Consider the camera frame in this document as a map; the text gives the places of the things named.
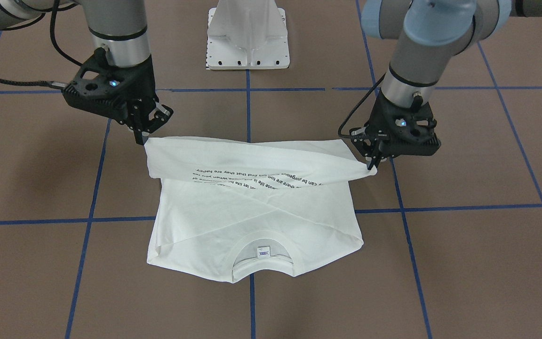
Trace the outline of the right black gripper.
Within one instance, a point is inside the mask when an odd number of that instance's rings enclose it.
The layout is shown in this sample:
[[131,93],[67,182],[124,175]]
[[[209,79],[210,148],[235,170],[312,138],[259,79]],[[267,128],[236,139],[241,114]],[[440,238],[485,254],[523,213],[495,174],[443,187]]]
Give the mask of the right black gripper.
[[157,131],[174,114],[155,94],[151,56],[132,67],[117,67],[108,64],[104,48],[94,50],[62,95],[75,109],[132,126],[138,145],[144,145],[148,139],[144,132]]

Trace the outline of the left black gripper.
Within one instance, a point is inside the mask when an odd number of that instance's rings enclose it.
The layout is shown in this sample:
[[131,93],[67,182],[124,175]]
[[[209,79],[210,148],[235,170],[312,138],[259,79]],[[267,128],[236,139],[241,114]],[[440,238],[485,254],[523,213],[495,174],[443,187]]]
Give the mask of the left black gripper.
[[432,156],[441,147],[430,104],[424,103],[419,93],[412,99],[411,105],[403,108],[379,92],[367,122],[372,141],[366,154],[368,170],[377,170],[386,157]]

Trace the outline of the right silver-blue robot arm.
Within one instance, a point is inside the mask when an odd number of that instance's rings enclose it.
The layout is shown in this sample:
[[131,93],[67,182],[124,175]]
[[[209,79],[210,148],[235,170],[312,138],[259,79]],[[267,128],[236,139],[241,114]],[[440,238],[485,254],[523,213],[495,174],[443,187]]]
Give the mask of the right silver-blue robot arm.
[[[81,7],[95,49],[84,62],[64,52],[56,41],[59,12]],[[53,80],[13,81],[18,87],[59,90],[68,106],[126,125],[136,144],[170,120],[173,110],[155,91],[148,21],[142,0],[0,0],[0,32],[31,26],[50,14],[52,46],[79,67],[67,83]]]

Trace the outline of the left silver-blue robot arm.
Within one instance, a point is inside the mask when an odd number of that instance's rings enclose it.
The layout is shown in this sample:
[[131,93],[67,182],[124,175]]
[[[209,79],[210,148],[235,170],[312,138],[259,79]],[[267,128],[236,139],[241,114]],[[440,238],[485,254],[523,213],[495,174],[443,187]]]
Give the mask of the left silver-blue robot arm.
[[492,36],[509,17],[542,17],[542,0],[368,0],[368,36],[397,40],[368,122],[349,139],[375,172],[397,156],[432,156],[441,146],[430,97],[451,58]]

